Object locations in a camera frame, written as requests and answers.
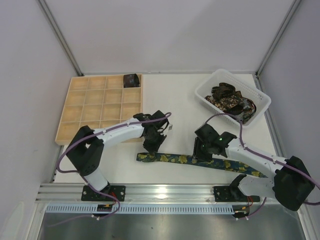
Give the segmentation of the blue yellow floral tie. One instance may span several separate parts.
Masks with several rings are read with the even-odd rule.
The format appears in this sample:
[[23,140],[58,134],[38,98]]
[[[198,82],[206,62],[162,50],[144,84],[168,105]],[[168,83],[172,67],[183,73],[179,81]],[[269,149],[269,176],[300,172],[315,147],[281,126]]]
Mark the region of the blue yellow floral tie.
[[224,170],[239,174],[246,174],[255,176],[258,178],[266,178],[266,176],[260,171],[250,167],[249,165],[234,160],[227,160],[221,158],[211,158],[208,161],[202,161],[194,158],[191,155],[184,154],[170,154],[170,153],[148,153],[140,152],[136,155],[136,161],[142,163],[172,163],[172,164],[183,164],[191,165],[209,169]]

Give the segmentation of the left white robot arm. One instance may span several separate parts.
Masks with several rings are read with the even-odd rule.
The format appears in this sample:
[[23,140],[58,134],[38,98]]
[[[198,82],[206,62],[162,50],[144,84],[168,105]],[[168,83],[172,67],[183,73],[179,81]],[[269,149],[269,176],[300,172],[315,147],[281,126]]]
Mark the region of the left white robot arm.
[[71,140],[66,156],[79,175],[96,192],[108,194],[111,185],[99,166],[104,150],[119,143],[143,138],[143,148],[150,154],[158,152],[172,125],[160,110],[154,114],[137,113],[132,118],[115,125],[92,129],[81,127]]

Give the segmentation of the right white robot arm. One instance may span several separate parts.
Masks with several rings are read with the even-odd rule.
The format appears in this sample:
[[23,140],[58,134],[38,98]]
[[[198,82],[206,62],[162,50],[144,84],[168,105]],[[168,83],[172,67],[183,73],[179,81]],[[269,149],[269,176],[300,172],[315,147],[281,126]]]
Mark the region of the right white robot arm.
[[201,141],[200,149],[205,153],[242,162],[264,175],[256,177],[245,173],[240,177],[236,187],[246,196],[275,199],[285,208],[297,211],[318,186],[298,157],[284,158],[249,148],[241,136],[226,131],[219,134],[207,123],[200,126],[195,134]]

